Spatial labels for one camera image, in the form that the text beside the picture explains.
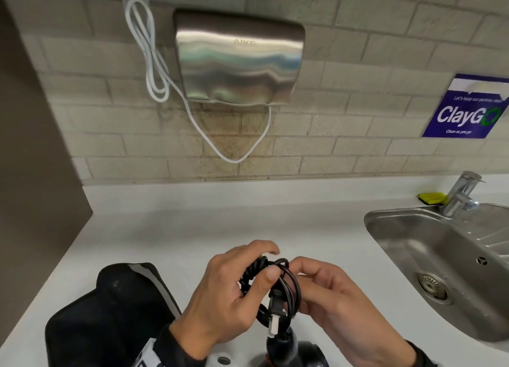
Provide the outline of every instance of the countertop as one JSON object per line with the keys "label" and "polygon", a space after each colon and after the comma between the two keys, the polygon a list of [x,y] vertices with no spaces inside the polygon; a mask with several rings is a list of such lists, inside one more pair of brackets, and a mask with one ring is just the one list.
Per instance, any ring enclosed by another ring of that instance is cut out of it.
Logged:
{"label": "countertop", "polygon": [[[477,194],[480,202],[509,205],[508,194]],[[410,285],[367,232],[363,219],[380,209],[421,206],[415,197],[226,207],[204,210],[94,214],[9,338],[0,365],[47,366],[44,326],[59,309],[91,291],[98,272],[118,262],[153,263],[183,310],[217,253],[254,239],[273,240],[281,256],[319,259],[343,268],[401,335],[444,367],[506,367],[509,353],[464,335],[442,319]],[[331,367],[350,364],[321,328],[304,315],[292,322],[297,337],[320,346]],[[251,329],[217,347],[238,366],[256,367],[266,329]]]}

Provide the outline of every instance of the black cable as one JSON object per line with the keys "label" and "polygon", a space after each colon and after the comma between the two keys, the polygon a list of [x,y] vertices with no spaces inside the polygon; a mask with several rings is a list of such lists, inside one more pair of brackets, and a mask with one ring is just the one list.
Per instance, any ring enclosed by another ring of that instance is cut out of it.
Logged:
{"label": "black cable", "polygon": [[[283,301],[287,303],[288,310],[287,315],[281,320],[279,320],[279,331],[278,334],[283,334],[289,329],[289,325],[292,319],[295,317],[296,313],[299,311],[300,302],[301,302],[301,294],[299,283],[294,276],[293,273],[290,272],[289,262],[287,259],[279,259],[276,261],[269,261],[267,257],[262,256],[255,260],[244,272],[242,278],[239,281],[240,290],[242,294],[245,296],[251,287],[249,282],[253,280],[258,273],[260,273],[263,269],[267,268],[270,265],[277,265],[282,271],[283,275],[279,277],[279,280],[276,281],[274,286],[270,289],[269,297],[272,297],[273,291],[278,290],[281,292],[283,296]],[[295,295],[292,293],[292,289],[284,280],[284,275],[288,275],[289,279],[292,281],[295,289]],[[269,319],[271,317],[271,313],[268,311],[267,307],[263,304],[260,304],[258,308],[257,319],[258,321],[264,325],[265,327],[269,326]]]}

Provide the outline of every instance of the yellow sponge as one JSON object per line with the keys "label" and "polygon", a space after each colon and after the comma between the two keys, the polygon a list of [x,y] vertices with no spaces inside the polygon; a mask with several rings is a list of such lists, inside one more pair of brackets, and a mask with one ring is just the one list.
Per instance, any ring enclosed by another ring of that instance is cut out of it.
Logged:
{"label": "yellow sponge", "polygon": [[417,196],[426,205],[440,205],[444,204],[447,195],[444,193],[423,193]]}

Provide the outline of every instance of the sleeve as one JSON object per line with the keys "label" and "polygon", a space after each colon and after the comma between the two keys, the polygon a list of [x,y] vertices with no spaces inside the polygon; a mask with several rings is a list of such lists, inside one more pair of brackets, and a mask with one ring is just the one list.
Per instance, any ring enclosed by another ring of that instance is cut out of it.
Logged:
{"label": "sleeve", "polygon": [[157,336],[151,338],[132,367],[205,367],[207,359],[195,360],[180,347],[169,325]]}
{"label": "sleeve", "polygon": [[417,358],[415,360],[415,364],[412,367],[437,367],[436,363],[434,363],[420,348],[417,348],[415,344],[409,342],[407,343],[412,346],[415,353],[417,354]]}

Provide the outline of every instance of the hand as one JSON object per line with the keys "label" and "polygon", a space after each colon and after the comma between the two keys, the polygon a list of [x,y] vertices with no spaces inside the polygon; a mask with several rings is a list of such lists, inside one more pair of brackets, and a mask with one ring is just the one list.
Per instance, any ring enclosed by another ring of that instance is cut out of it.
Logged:
{"label": "hand", "polygon": [[289,264],[302,292],[300,311],[323,328],[354,367],[411,367],[414,349],[340,267],[305,257]]}
{"label": "hand", "polygon": [[260,303],[281,270],[275,265],[265,268],[245,297],[238,281],[246,268],[264,253],[278,255],[279,248],[272,241],[255,240],[209,261],[187,308],[169,328],[189,356],[205,359],[214,345],[229,342],[252,326]]}

